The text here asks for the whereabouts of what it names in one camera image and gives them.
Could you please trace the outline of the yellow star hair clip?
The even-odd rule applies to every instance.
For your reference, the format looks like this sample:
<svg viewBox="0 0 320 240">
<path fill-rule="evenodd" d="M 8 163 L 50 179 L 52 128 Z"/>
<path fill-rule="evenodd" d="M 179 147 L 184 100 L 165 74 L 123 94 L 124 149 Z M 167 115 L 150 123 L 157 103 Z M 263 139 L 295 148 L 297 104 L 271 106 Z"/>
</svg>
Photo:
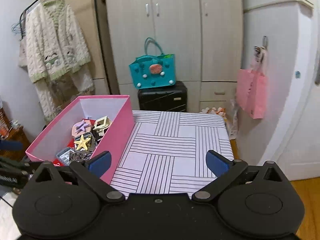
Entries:
<svg viewBox="0 0 320 240">
<path fill-rule="evenodd" d="M 79 139 L 74 140 L 74 144 L 77 151 L 82 149 L 87 151 L 89 148 L 88 144 L 91 144 L 91 137 L 84 138 L 84 135 L 82 134 Z"/>
</svg>

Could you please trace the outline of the purple star hair clip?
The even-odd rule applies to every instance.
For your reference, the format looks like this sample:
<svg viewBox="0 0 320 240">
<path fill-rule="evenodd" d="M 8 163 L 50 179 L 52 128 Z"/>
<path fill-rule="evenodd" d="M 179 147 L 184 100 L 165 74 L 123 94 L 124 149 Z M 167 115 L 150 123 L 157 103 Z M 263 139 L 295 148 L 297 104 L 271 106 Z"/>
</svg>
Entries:
<svg viewBox="0 0 320 240">
<path fill-rule="evenodd" d="M 90 132 L 92 128 L 91 122 L 89 120 L 82 120 L 80 122 L 77 122 L 74 126 L 76 133 Z"/>
</svg>

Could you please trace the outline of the wooden nightstand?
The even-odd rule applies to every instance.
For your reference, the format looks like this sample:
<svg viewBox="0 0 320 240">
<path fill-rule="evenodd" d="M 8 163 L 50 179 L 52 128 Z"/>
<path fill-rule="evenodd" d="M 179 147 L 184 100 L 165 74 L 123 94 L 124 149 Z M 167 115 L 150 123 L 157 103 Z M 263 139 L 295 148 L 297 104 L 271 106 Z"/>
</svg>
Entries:
<svg viewBox="0 0 320 240">
<path fill-rule="evenodd" d="M 30 142 L 23 126 L 12 126 L 3 108 L 1 108 L 1 140 L 19 141 L 23 144 L 23 149 L 20 151 L 1 150 L 1 156 L 15 161 L 21 161 L 26 156 L 25 151 L 30 146 Z"/>
</svg>

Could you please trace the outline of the grey portable router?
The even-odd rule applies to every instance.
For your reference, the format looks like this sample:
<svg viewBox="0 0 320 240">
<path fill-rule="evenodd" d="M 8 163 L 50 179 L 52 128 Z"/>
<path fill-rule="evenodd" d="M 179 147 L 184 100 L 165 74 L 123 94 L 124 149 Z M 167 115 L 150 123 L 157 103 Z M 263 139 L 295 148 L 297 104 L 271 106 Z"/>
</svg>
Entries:
<svg viewBox="0 0 320 240">
<path fill-rule="evenodd" d="M 64 166 L 68 166 L 71 163 L 71 154 L 73 153 L 75 153 L 74 148 L 66 147 L 56 154 L 56 158 Z"/>
</svg>

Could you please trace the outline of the red patterned card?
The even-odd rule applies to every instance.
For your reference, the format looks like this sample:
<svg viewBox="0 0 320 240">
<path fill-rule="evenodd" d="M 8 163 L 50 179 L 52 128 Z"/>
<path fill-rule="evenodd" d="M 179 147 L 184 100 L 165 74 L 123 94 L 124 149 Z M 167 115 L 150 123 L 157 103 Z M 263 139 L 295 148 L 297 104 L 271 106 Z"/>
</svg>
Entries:
<svg viewBox="0 0 320 240">
<path fill-rule="evenodd" d="M 87 138 L 87 137 L 91 137 L 91 144 L 88 144 L 89 148 L 87 151 L 92 151 L 94 152 L 94 150 L 96 149 L 97 147 L 97 143 L 95 141 L 95 136 L 93 135 L 93 124 L 94 124 L 94 120 L 90 120 L 91 121 L 91 124 L 92 124 L 92 130 L 91 132 L 88 132 L 88 133 L 85 133 L 83 134 L 84 135 L 84 138 Z M 74 148 L 75 151 L 77 151 L 75 149 L 75 144 L 74 144 L 74 140 L 75 139 L 79 139 L 80 136 L 76 137 L 76 138 L 73 138 L 72 135 L 71 135 L 71 139 L 69 141 L 69 143 L 67 144 L 67 147 L 71 147 L 71 148 Z M 62 163 L 60 163 L 57 158 L 55 157 L 54 161 L 53 161 L 53 164 L 55 166 L 64 166 Z"/>
</svg>

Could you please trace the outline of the pink round device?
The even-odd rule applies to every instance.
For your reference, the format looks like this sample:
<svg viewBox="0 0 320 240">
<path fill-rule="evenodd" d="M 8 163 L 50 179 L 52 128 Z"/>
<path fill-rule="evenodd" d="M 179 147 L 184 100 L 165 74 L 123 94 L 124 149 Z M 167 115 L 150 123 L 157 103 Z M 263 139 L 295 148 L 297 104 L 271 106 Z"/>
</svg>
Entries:
<svg viewBox="0 0 320 240">
<path fill-rule="evenodd" d="M 82 120 L 73 125 L 71 135 L 73 138 L 81 136 L 82 134 L 91 132 L 92 124 L 90 120 Z"/>
</svg>

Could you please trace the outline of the pink storage box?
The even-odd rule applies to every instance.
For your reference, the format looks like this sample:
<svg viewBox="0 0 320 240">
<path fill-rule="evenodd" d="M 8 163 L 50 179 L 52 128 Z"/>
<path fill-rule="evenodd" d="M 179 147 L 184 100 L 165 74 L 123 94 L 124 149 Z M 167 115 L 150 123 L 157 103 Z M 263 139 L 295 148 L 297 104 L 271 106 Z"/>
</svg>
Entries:
<svg viewBox="0 0 320 240">
<path fill-rule="evenodd" d="M 87 117 L 98 120 L 105 116 L 108 116 L 112 123 L 93 156 L 103 151 L 111 153 L 111 167 L 100 177 L 109 184 L 135 125 L 128 95 L 77 97 L 47 125 L 25 153 L 31 161 L 53 161 L 57 152 L 70 142 L 71 130 L 75 123 Z"/>
</svg>

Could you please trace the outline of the striped tablecloth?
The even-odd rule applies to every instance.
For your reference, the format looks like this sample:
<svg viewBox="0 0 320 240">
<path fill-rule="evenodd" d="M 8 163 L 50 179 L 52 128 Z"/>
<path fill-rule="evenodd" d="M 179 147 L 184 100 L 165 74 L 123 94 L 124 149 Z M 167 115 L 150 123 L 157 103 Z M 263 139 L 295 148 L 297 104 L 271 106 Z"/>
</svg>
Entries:
<svg viewBox="0 0 320 240">
<path fill-rule="evenodd" d="M 216 114 L 133 111 L 135 126 L 111 186 L 131 193 L 192 195 L 216 179 L 209 150 L 234 155 L 225 121 Z"/>
</svg>

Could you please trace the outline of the black suitcase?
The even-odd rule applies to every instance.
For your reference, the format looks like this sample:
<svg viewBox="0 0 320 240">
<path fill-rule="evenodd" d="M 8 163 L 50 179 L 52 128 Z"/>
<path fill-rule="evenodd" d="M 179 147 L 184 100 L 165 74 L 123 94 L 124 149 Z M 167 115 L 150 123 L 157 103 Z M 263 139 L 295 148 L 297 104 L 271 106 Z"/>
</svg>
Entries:
<svg viewBox="0 0 320 240">
<path fill-rule="evenodd" d="M 140 89 L 141 111 L 187 112 L 188 89 L 182 81 L 173 86 Z"/>
</svg>

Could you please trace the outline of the pink paper bag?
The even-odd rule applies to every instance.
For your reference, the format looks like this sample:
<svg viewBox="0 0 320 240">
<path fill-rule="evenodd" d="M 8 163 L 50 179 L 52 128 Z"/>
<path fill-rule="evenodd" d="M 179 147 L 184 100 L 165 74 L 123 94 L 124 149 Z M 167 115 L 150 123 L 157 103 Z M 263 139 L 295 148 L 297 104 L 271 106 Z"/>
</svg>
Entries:
<svg viewBox="0 0 320 240">
<path fill-rule="evenodd" d="M 249 68 L 238 70 L 236 102 L 252 119 L 263 119 L 265 115 L 267 66 L 268 55 L 265 53 L 260 62 L 253 59 Z"/>
</svg>

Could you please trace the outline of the white green knit cardigan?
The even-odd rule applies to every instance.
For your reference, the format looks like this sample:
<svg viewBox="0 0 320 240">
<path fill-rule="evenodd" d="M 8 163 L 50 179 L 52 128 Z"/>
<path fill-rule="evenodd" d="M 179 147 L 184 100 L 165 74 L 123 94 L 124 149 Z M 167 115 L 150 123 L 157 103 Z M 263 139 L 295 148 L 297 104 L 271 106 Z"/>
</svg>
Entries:
<svg viewBox="0 0 320 240">
<path fill-rule="evenodd" d="M 46 122 L 79 95 L 95 90 L 89 49 L 71 6 L 46 0 L 25 19 L 25 55 Z"/>
</svg>

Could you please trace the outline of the teal felt handbag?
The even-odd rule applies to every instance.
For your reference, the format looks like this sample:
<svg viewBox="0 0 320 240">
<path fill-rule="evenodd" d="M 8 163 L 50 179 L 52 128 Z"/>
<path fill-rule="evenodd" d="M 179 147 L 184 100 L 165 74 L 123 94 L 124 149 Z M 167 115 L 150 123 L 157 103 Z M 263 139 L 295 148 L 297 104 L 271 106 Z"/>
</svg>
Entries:
<svg viewBox="0 0 320 240">
<path fill-rule="evenodd" d="M 148 54 L 148 46 L 153 43 L 159 55 Z M 136 89 L 173 86 L 176 84 L 175 54 L 165 54 L 157 41 L 148 37 L 144 42 L 143 56 L 137 57 L 129 65 L 132 83 Z"/>
</svg>

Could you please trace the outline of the white wardrobe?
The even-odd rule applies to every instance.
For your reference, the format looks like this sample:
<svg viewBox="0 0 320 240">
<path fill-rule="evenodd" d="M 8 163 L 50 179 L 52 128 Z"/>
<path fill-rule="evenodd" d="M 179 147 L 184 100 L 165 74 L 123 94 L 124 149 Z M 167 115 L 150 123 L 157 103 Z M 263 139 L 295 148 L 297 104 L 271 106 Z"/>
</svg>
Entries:
<svg viewBox="0 0 320 240">
<path fill-rule="evenodd" d="M 176 78 L 188 90 L 187 110 L 229 107 L 243 42 L 242 0 L 95 0 L 114 94 L 131 98 L 139 109 L 138 91 L 129 64 L 144 54 L 146 38 L 154 38 L 153 55 L 175 55 Z"/>
</svg>

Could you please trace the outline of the white door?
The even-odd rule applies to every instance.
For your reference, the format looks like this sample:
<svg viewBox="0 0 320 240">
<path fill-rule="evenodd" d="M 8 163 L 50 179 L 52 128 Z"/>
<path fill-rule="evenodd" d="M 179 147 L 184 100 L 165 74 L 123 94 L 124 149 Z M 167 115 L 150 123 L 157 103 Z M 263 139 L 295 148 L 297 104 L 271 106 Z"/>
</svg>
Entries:
<svg viewBox="0 0 320 240">
<path fill-rule="evenodd" d="M 284 109 L 260 162 L 274 160 L 289 180 L 319 177 L 319 0 L 298 15 L 296 64 Z"/>
</svg>

